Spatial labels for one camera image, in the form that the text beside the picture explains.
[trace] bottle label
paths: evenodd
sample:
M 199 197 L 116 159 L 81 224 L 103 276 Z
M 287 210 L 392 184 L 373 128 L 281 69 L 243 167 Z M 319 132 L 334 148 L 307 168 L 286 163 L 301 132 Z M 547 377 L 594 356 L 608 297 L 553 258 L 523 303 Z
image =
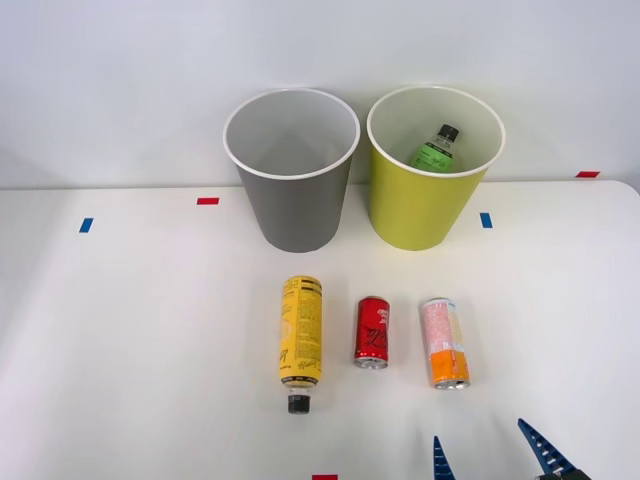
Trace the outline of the bottle label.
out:
M 411 166 L 426 172 L 449 173 L 453 166 L 453 157 L 446 150 L 427 142 L 411 162 Z

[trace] red can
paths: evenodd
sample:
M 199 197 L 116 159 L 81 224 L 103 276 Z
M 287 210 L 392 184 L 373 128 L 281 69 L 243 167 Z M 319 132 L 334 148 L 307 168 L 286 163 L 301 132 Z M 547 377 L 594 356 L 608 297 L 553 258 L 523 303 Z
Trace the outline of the red can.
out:
M 358 304 L 355 364 L 361 368 L 386 368 L 389 364 L 387 331 L 389 302 L 366 297 Z

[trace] soda can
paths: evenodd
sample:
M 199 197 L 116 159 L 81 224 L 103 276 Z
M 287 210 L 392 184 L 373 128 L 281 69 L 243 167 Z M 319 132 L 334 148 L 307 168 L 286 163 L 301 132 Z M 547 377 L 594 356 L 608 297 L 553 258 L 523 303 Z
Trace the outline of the soda can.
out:
M 434 298 L 423 303 L 421 310 L 433 385 L 439 389 L 468 387 L 471 379 L 455 304 L 448 298 Z
M 387 331 L 389 302 L 366 297 L 358 303 L 355 364 L 361 368 L 381 369 L 389 364 Z

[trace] trash bin rim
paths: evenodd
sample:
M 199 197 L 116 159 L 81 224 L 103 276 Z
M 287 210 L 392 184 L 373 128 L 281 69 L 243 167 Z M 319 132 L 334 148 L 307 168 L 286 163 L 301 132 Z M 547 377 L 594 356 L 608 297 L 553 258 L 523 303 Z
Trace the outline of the trash bin rim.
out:
M 371 119 L 373 118 L 373 115 L 374 115 L 376 109 L 378 108 L 378 106 L 380 106 L 382 104 L 382 102 L 384 102 L 389 97 L 392 97 L 392 96 L 397 95 L 399 93 L 406 92 L 407 90 L 423 90 L 423 89 L 440 89 L 440 90 L 448 90 L 450 92 L 458 93 L 460 95 L 464 95 L 465 97 L 470 98 L 471 100 L 474 100 L 475 102 L 479 103 L 480 105 L 482 105 L 484 108 L 487 109 L 487 111 L 493 116 L 493 118 L 495 118 L 496 122 L 498 122 L 498 126 L 500 127 L 500 133 L 501 133 L 501 136 L 502 136 L 502 141 L 500 143 L 500 148 L 498 149 L 498 151 L 496 152 L 496 154 L 493 156 L 493 158 L 491 160 L 489 160 L 487 163 L 481 165 L 480 167 L 474 168 L 473 170 L 467 170 L 465 172 L 459 172 L 459 173 L 434 173 L 434 172 L 426 172 L 424 170 L 418 170 L 417 168 L 413 168 L 413 167 L 410 167 L 409 165 L 407 165 L 405 163 L 399 162 L 398 160 L 393 158 L 391 155 L 389 155 L 382 147 L 380 147 L 380 145 L 378 144 L 378 142 L 376 141 L 375 137 L 373 136 L 373 134 L 371 132 Z M 380 152 L 380 154 L 384 158 L 389 160 L 391 163 L 397 165 L 398 167 L 400 167 L 403 170 L 406 170 L 408 172 L 416 173 L 418 175 L 422 175 L 423 177 L 436 177 L 436 178 L 469 177 L 471 175 L 475 175 L 476 173 L 479 173 L 479 172 L 482 172 L 483 170 L 488 169 L 498 159 L 498 157 L 500 157 L 500 155 L 502 154 L 502 151 L 504 150 L 504 146 L 506 144 L 506 141 L 507 141 L 507 132 L 505 131 L 504 124 L 502 123 L 502 119 L 493 110 L 493 108 L 491 108 L 489 105 L 487 105 L 485 102 L 483 102 L 479 98 L 471 95 L 470 93 L 464 92 L 462 90 L 458 90 L 457 88 L 446 87 L 446 86 L 443 86 L 443 85 L 410 85 L 408 87 L 399 88 L 397 90 L 393 90 L 392 92 L 387 93 L 386 95 L 381 97 L 376 103 L 373 104 L 373 107 L 371 107 L 371 110 L 369 111 L 369 115 L 367 115 L 367 134 L 369 135 L 369 140 L 373 144 L 374 148 L 378 152 Z
M 231 125 L 231 122 L 233 121 L 235 116 L 238 114 L 238 112 L 240 112 L 240 110 L 242 110 L 244 107 L 246 107 L 250 103 L 255 102 L 256 100 L 258 100 L 260 98 L 263 98 L 263 97 L 266 97 L 268 95 L 274 95 L 274 94 L 284 93 L 284 92 L 315 93 L 315 94 L 318 94 L 318 95 L 323 95 L 325 97 L 328 97 L 328 98 L 334 100 L 335 102 L 337 102 L 338 104 L 340 104 L 342 107 L 344 107 L 345 110 L 349 113 L 349 115 L 353 119 L 353 122 L 354 122 L 355 127 L 356 127 L 355 138 L 353 140 L 353 144 L 351 145 L 351 147 L 349 148 L 347 153 L 345 153 L 342 157 L 340 157 L 337 161 L 333 162 L 331 165 L 328 165 L 328 166 L 326 166 L 324 168 L 321 168 L 320 170 L 316 170 L 314 172 L 304 173 L 304 174 L 300 174 L 300 175 L 274 175 L 274 174 L 271 174 L 271 173 L 261 172 L 260 170 L 256 170 L 255 168 L 251 168 L 251 167 L 245 165 L 243 162 L 241 162 L 231 152 L 231 149 L 229 148 L 229 144 L 227 142 L 227 132 L 228 132 L 229 126 Z M 238 167 L 242 168 L 243 170 L 246 170 L 247 172 L 249 172 L 249 173 L 251 173 L 253 175 L 257 175 L 257 176 L 262 177 L 262 178 L 269 178 L 271 180 L 303 180 L 305 178 L 317 177 L 319 175 L 322 175 L 323 173 L 326 173 L 326 172 L 329 172 L 331 170 L 334 170 L 334 169 L 338 168 L 340 165 L 342 165 L 344 162 L 346 162 L 351 157 L 351 155 L 353 155 L 353 152 L 355 151 L 355 149 L 358 146 L 359 142 L 360 142 L 360 121 L 358 120 L 358 116 L 355 114 L 353 109 L 347 104 L 347 102 L 345 102 L 344 100 L 336 97 L 335 95 L 331 95 L 330 93 L 323 92 L 322 90 L 316 90 L 315 88 L 279 88 L 279 89 L 269 90 L 269 91 L 266 91 L 266 92 L 262 92 L 262 93 L 260 93 L 258 95 L 255 95 L 254 97 L 251 97 L 248 100 L 246 100 L 245 102 L 243 102 L 242 104 L 240 104 L 240 106 L 238 106 L 231 113 L 231 115 L 229 115 L 229 118 L 227 118 L 227 121 L 225 122 L 224 129 L 222 130 L 222 143 L 224 145 L 225 151 L 227 152 L 227 155 L 229 155 L 231 160 L 233 160 L 233 162 Z

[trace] can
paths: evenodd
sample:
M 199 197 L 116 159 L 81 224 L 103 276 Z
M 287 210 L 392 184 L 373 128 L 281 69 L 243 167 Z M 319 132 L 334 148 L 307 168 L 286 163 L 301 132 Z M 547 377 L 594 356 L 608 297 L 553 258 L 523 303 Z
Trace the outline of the can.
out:
M 468 387 L 471 378 L 455 304 L 448 298 L 434 298 L 423 303 L 421 310 L 433 385 L 438 389 Z
M 387 331 L 389 302 L 381 297 L 366 297 L 358 303 L 356 351 L 358 367 L 381 369 L 389 365 Z
M 298 275 L 284 284 L 280 381 L 289 390 L 289 413 L 309 413 L 309 391 L 322 376 L 322 284 Z

